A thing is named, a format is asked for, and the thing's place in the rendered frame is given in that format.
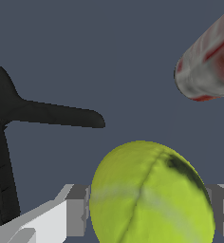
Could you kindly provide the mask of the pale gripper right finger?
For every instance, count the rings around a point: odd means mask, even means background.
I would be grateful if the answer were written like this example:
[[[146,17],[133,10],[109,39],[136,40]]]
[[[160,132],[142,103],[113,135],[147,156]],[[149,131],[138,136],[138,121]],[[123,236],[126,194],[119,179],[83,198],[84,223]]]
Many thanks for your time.
[[[224,236],[224,184],[205,185],[215,216],[215,228]]]

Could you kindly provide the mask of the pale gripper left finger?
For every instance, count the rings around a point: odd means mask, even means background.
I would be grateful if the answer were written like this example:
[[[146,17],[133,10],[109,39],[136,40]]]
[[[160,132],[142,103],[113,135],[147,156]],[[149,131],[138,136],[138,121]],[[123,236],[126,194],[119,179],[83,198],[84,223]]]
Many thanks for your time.
[[[66,184],[53,199],[0,226],[0,243],[64,243],[84,236],[90,186]]]

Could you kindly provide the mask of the yellow-green tennis ball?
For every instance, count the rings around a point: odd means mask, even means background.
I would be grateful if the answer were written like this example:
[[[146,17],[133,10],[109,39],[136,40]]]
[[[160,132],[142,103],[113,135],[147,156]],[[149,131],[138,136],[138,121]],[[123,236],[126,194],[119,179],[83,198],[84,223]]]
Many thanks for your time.
[[[100,243],[213,243],[211,200],[195,168],[152,141],[120,145],[99,164],[89,200]]]

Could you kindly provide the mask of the red and white can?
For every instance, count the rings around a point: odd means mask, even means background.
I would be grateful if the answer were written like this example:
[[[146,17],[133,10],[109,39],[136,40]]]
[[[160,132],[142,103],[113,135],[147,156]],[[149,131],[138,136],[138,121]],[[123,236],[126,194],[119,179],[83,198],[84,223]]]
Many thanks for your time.
[[[224,97],[224,14],[180,57],[174,78],[177,89],[190,100]]]

